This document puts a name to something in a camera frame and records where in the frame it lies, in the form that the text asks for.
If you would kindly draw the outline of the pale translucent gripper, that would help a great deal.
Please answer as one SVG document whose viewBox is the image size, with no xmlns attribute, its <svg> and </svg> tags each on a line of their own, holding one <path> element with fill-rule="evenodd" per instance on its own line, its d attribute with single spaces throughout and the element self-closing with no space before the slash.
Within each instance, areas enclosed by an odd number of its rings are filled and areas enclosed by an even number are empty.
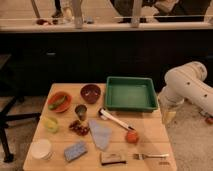
<svg viewBox="0 0 213 171">
<path fill-rule="evenodd" d="M 164 125 L 170 123 L 176 115 L 175 107 L 176 104 L 170 101 L 161 100 L 160 101 L 162 123 Z"/>
</svg>

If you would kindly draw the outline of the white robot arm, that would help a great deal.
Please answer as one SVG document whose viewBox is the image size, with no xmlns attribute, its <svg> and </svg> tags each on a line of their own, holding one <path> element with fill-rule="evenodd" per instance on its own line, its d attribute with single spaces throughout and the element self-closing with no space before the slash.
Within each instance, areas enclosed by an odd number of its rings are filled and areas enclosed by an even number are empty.
<svg viewBox="0 0 213 171">
<path fill-rule="evenodd" d="M 166 85 L 158 96 L 163 124 L 168 124 L 175 117 L 175 109 L 182 105 L 185 99 L 200 107 L 204 115 L 213 119 L 213 87 L 204 82 L 206 77 L 207 69 L 198 61 L 166 72 Z"/>
</svg>

